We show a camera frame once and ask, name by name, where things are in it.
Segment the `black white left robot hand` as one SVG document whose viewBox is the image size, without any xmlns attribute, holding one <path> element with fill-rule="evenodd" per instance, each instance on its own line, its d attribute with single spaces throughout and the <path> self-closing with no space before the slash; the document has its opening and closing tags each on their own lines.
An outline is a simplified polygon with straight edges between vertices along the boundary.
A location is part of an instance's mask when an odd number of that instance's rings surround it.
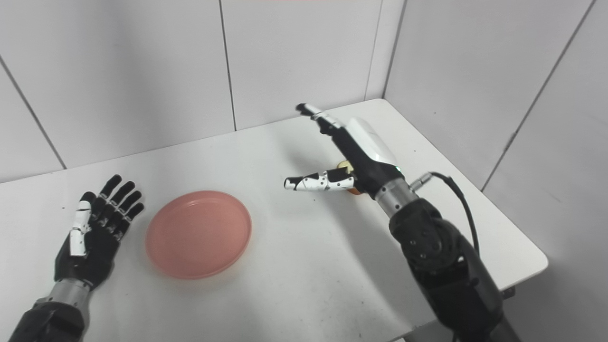
<svg viewBox="0 0 608 342">
<path fill-rule="evenodd" d="M 113 175 L 99 193 L 83 193 L 72 227 L 55 258 L 54 281 L 75 279 L 90 290 L 109 275 L 120 244 L 143 212 L 142 193 L 133 181 Z"/>
</svg>

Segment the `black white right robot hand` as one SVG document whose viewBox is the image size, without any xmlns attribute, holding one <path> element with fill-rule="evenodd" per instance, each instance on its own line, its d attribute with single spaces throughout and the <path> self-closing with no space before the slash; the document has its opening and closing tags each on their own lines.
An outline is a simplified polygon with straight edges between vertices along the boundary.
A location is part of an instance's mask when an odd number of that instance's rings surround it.
<svg viewBox="0 0 608 342">
<path fill-rule="evenodd" d="M 386 184 L 404 178 L 394 154 L 367 121 L 352 117 L 345 124 L 307 103 L 298 104 L 296 110 L 315 121 L 321 134 L 330 136 L 350 167 L 287 177 L 283 183 L 285 189 L 298 192 L 356 189 L 374 198 Z"/>
</svg>

